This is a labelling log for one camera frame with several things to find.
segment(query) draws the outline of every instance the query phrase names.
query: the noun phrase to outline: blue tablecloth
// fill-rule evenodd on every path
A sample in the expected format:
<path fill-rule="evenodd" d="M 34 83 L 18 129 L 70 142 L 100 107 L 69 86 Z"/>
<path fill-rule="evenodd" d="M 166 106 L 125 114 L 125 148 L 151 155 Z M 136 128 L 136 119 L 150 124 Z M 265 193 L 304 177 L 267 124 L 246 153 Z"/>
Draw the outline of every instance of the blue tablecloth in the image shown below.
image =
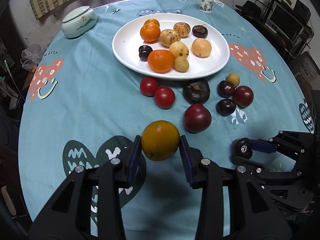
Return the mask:
<path fill-rule="evenodd" d="M 268 139 L 279 130 L 313 132 L 303 94 L 292 73 L 270 43 L 234 10 L 216 1 L 211 14 L 198 10 L 197 0 L 131 0 L 95 9 L 97 24 L 76 39 L 59 32 L 33 78 L 20 128 L 19 168 L 25 201 L 34 220 L 52 193 L 77 165 L 102 165 L 126 151 L 135 135 L 156 120 L 172 122 L 191 147 L 221 167 L 234 168 L 230 145 L 235 139 Z M 182 117 L 189 103 L 178 82 L 160 80 L 176 94 L 163 110 L 142 96 L 143 75 L 119 63 L 112 53 L 115 33 L 127 22 L 158 12 L 180 13 L 207 22 L 230 46 L 230 60 L 207 78 L 211 96 L 205 107 L 212 124 L 204 132 L 185 131 Z M 223 117 L 216 111 L 217 84 L 238 73 L 241 85 L 254 91 L 254 101 Z M 253 160 L 272 171 L 289 171 L 294 161 L 279 154 L 254 153 Z M 224 234 L 229 232 L 225 189 Z M 92 233 L 97 234 L 97 189 L 92 198 Z M 128 240 L 194 239 L 201 190 L 186 182 L 179 153 L 153 162 L 142 158 L 130 189 L 119 189 Z"/>

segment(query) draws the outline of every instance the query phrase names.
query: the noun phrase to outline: white paper cup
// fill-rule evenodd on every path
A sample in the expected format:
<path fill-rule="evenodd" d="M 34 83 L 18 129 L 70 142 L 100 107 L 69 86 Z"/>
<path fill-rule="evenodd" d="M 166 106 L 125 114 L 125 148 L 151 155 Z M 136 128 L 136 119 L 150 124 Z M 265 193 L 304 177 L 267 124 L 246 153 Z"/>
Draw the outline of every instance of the white paper cup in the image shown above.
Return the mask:
<path fill-rule="evenodd" d="M 213 0 L 199 0 L 199 11 L 210 13 L 212 11 Z"/>

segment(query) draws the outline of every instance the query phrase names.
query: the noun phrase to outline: silver bolt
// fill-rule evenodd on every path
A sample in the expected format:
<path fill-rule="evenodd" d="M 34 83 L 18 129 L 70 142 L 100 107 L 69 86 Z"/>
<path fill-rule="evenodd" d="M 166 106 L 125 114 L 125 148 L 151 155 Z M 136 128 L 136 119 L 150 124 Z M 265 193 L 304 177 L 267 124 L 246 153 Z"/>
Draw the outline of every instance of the silver bolt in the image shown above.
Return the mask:
<path fill-rule="evenodd" d="M 84 166 L 76 166 L 75 170 L 76 170 L 76 172 L 80 173 L 80 172 L 84 171 Z"/>
<path fill-rule="evenodd" d="M 244 166 L 238 166 L 237 167 L 237 171 L 239 171 L 240 173 L 244 173 L 247 169 Z"/>
<path fill-rule="evenodd" d="M 211 161 L 210 161 L 209 159 L 206 159 L 206 158 L 204 158 L 204 159 L 201 160 L 201 163 L 202 163 L 203 165 L 209 165 L 210 162 L 211 162 Z"/>
<path fill-rule="evenodd" d="M 113 158 L 113 159 L 111 159 L 110 162 L 111 162 L 113 165 L 117 165 L 117 164 L 120 163 L 120 159 L 119 159 L 119 158 Z"/>

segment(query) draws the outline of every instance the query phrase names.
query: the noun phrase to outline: monitor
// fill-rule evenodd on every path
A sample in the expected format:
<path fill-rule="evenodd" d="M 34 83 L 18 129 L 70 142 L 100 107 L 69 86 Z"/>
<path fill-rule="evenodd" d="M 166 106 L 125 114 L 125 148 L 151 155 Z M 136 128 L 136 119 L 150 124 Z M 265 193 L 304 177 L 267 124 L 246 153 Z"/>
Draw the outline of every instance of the monitor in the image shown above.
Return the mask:
<path fill-rule="evenodd" d="M 304 29 L 298 20 L 278 4 L 269 16 L 269 21 L 271 21 L 291 41 L 295 38 L 296 33 L 301 34 Z"/>

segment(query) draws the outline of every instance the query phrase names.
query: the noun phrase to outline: plate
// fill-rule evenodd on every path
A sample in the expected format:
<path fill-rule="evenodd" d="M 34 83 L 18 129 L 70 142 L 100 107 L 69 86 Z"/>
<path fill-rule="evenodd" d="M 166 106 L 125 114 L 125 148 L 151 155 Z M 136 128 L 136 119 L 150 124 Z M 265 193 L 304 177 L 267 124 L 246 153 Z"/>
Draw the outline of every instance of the plate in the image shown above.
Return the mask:
<path fill-rule="evenodd" d="M 159 41 L 153 43 L 145 42 L 140 37 L 141 27 L 146 20 L 152 18 L 155 18 L 160 22 L 161 31 L 165 29 L 173 29 L 173 26 L 177 22 L 188 23 L 191 29 L 195 25 L 205 25 L 208 29 L 208 36 L 206 39 L 212 45 L 211 54 L 206 58 L 199 58 L 193 54 L 191 45 L 197 37 L 195 37 L 191 31 L 186 38 L 181 38 L 181 42 L 189 48 L 188 62 L 190 68 L 188 71 L 182 73 L 176 71 L 174 68 L 165 74 L 153 71 L 149 67 L 148 62 L 142 61 L 139 58 L 139 47 L 141 45 L 149 45 L 153 50 L 168 48 L 161 45 Z M 147 76 L 169 80 L 189 80 L 210 76 L 221 70 L 227 64 L 230 57 L 227 41 L 221 33 L 211 25 L 191 16 L 170 13 L 146 15 L 128 22 L 114 36 L 112 41 L 112 50 L 116 58 L 126 67 Z"/>

